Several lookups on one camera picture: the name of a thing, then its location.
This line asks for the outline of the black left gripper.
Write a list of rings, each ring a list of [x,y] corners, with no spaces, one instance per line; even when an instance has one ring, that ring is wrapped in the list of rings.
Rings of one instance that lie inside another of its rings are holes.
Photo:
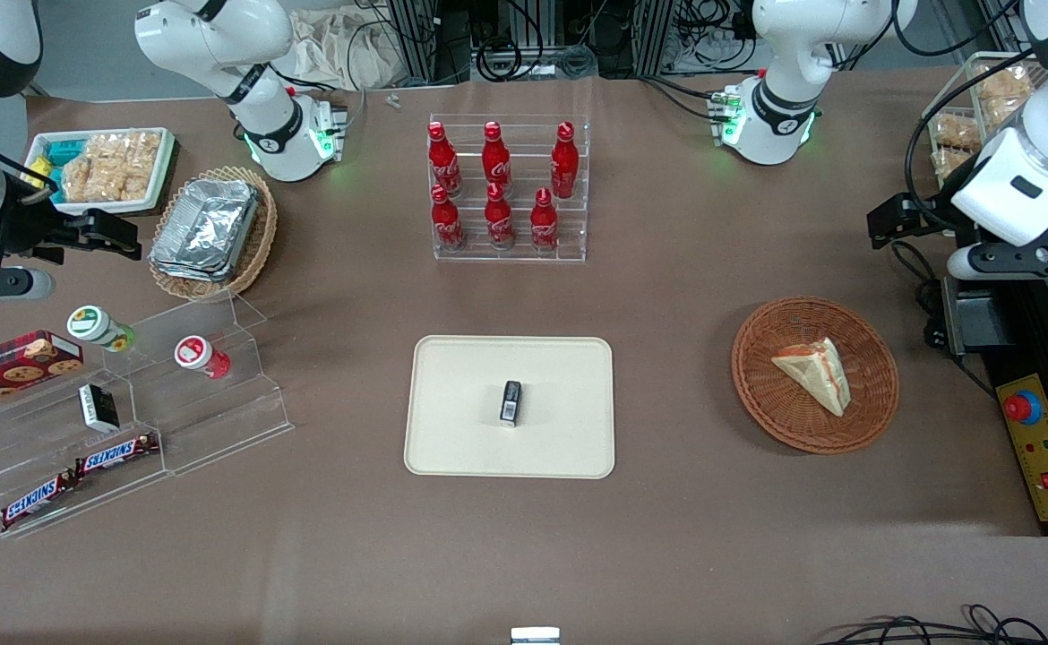
[[[936,194],[931,199],[914,199],[900,193],[886,201],[886,209],[867,213],[867,233],[872,250],[880,250],[901,237],[924,237],[934,233],[959,230],[959,216],[949,195]]]

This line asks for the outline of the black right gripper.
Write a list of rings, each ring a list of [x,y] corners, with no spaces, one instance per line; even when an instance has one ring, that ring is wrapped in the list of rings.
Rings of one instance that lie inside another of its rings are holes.
[[[119,254],[138,262],[138,225],[105,210],[83,213],[83,235],[77,218],[54,209],[48,197],[37,199],[28,185],[5,184],[0,205],[0,265],[9,254],[24,254],[62,264],[66,249]]]

